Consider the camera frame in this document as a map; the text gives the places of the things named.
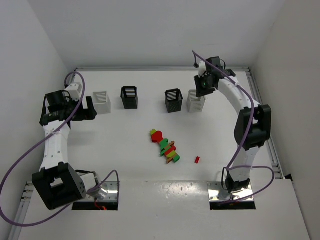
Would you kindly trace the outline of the small red lego piece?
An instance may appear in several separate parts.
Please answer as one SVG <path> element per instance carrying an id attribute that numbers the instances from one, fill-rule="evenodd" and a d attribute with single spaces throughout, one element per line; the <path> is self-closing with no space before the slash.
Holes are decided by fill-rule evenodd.
<path id="1" fill-rule="evenodd" d="M 196 164 L 198 164 L 198 163 L 199 163 L 199 161 L 200 161 L 200 157 L 199 157 L 199 156 L 197 156 L 197 157 L 195 158 L 195 163 L 196 163 Z"/>

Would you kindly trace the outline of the green red brown lego stack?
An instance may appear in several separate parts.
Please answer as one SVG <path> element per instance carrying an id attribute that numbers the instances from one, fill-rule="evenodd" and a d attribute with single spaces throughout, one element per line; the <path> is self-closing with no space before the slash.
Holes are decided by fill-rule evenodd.
<path id="1" fill-rule="evenodd" d="M 180 155 L 177 153 L 175 141 L 169 141 L 167 138 L 164 138 L 158 144 L 160 147 L 160 155 L 166 158 L 167 164 L 171 162 L 176 163 L 181 159 Z"/>

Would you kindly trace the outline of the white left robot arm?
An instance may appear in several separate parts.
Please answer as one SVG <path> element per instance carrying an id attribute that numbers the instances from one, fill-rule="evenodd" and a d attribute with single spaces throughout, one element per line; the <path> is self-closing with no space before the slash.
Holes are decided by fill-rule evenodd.
<path id="1" fill-rule="evenodd" d="M 44 97 L 39 123 L 47 139 L 40 170 L 32 175 L 32 183 L 49 210 L 86 196 L 85 183 L 68 160 L 71 122 L 94 120 L 97 116 L 92 97 L 87 96 L 85 100 L 86 108 L 67 90 L 48 93 Z"/>

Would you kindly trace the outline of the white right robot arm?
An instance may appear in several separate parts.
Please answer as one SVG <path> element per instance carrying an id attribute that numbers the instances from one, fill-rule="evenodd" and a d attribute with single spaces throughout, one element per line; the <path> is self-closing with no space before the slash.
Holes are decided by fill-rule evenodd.
<path id="1" fill-rule="evenodd" d="M 194 77 L 198 98 L 220 92 L 237 113 L 234 138 L 237 150 L 224 168 L 222 188 L 228 193 L 245 189 L 250 184 L 253 162 L 260 148 L 271 137 L 272 110 L 260 104 L 240 85 L 236 74 L 221 65 L 219 57 L 195 62 L 198 74 Z"/>

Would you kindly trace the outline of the red rounded lego brick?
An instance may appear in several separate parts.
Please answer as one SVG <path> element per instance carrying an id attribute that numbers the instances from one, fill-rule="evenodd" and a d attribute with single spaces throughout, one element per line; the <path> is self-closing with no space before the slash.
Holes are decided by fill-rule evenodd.
<path id="1" fill-rule="evenodd" d="M 153 143 L 160 143 L 164 139 L 163 133 L 159 130 L 157 130 L 153 135 L 150 136 Z"/>

